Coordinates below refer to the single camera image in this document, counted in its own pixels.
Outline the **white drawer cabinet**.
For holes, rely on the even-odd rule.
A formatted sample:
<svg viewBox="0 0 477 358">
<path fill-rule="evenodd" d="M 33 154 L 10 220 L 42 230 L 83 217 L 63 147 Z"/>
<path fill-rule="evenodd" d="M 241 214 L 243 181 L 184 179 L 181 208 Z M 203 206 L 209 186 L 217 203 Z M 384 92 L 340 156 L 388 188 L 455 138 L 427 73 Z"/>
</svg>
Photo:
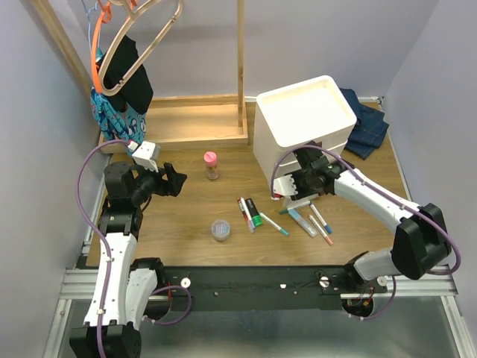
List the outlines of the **white drawer cabinet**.
<svg viewBox="0 0 477 358">
<path fill-rule="evenodd" d="M 338 85 L 322 75 L 257 95 L 253 153 L 267 182 L 300 169 L 290 149 L 311 141 L 341 154 L 357 122 Z"/>
</svg>

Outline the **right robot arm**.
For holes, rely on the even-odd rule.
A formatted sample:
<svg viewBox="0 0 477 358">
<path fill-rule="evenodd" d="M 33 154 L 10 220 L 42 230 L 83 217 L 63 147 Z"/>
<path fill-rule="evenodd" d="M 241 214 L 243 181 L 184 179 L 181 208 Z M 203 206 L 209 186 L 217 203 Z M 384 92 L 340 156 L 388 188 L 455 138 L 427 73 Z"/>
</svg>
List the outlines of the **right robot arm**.
<svg viewBox="0 0 477 358">
<path fill-rule="evenodd" d="M 344 265 L 343 283 L 351 292 L 360 292 L 381 276 L 418 280 L 451 254 L 443 214 L 436 205 L 405 200 L 346 160 L 329 160 L 316 145 L 300 146 L 293 154 L 300 165 L 291 173 L 295 198 L 337 195 L 371 214 L 394 235 L 391 247 L 366 251 Z"/>
</svg>

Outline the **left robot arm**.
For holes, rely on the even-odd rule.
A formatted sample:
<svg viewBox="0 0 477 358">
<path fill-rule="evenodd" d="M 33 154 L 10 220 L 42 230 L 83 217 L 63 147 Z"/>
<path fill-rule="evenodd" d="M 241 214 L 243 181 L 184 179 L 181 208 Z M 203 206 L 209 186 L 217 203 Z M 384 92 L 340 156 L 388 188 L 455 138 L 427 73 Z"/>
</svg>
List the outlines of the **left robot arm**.
<svg viewBox="0 0 477 358">
<path fill-rule="evenodd" d="M 150 171 L 115 162 L 104 170 L 107 197 L 97 225 L 100 264 L 89 310 L 69 344 L 77 357 L 139 357 L 139 327 L 151 295 L 168 292 L 158 258 L 134 259 L 143 220 L 142 205 L 153 195 L 176 197 L 187 176 L 170 163 Z"/>
</svg>

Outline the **pink lid bottle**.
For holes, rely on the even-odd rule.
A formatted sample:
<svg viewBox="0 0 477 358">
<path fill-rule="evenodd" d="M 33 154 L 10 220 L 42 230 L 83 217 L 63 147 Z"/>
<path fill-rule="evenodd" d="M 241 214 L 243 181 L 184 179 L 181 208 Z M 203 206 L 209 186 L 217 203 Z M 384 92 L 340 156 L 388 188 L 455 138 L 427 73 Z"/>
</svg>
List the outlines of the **pink lid bottle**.
<svg viewBox="0 0 477 358">
<path fill-rule="evenodd" d="M 218 178 L 218 157 L 214 151 L 207 151 L 203 160 L 206 166 L 206 176 L 210 180 L 215 180 Z"/>
</svg>

